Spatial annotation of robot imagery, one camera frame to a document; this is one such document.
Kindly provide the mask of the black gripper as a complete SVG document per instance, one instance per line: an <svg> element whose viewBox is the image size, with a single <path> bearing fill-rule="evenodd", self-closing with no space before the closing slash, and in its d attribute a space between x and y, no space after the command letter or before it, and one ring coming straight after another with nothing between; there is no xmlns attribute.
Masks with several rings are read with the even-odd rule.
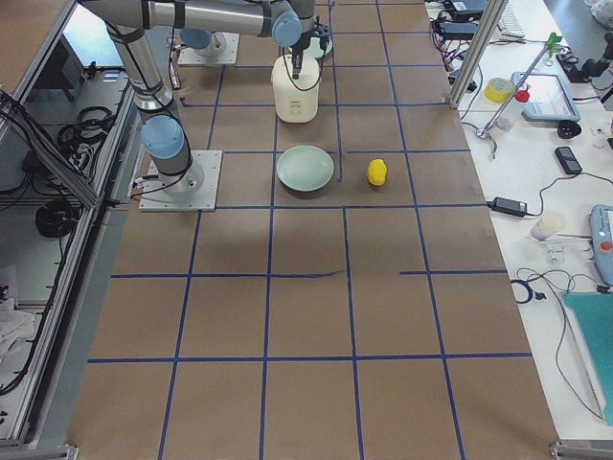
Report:
<svg viewBox="0 0 613 460"><path fill-rule="evenodd" d="M322 51L326 51L329 47L330 28L328 25L317 23L312 30L312 38L319 40L319 47Z"/></svg>
<svg viewBox="0 0 613 460"><path fill-rule="evenodd" d="M304 51L310 46L311 37L312 31L303 32L299 40L291 47L291 64L294 80L298 80L301 75Z"/></svg>

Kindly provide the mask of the green plate near arm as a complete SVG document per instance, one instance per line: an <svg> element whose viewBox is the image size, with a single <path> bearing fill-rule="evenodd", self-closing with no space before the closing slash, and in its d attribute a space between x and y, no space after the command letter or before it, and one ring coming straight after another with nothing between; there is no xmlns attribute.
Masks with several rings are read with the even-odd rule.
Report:
<svg viewBox="0 0 613 460"><path fill-rule="evenodd" d="M334 163L323 149L314 146L295 146L287 149L277 160L279 180L291 190L314 192L325 187L334 174Z"/></svg>
<svg viewBox="0 0 613 460"><path fill-rule="evenodd" d="M320 37L313 37L310 40L309 47L305 50L305 55L315 58L320 61L322 59L327 59L331 54L333 49L333 44L330 38L326 40L326 47L322 48L322 41Z"/></svg>

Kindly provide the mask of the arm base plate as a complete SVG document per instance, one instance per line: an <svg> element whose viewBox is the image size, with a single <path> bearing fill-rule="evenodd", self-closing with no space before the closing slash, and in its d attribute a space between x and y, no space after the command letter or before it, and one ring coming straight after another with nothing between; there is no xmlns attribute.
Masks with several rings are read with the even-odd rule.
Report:
<svg viewBox="0 0 613 460"><path fill-rule="evenodd" d="M216 208L218 182L221 171L221 150L193 150L192 164L183 178L159 191L169 183L167 176L154 178L144 186L139 195L139 210L143 212L213 212Z"/></svg>
<svg viewBox="0 0 613 460"><path fill-rule="evenodd" d="M184 30L180 38L179 65L221 66L237 61L239 34Z"/></svg>

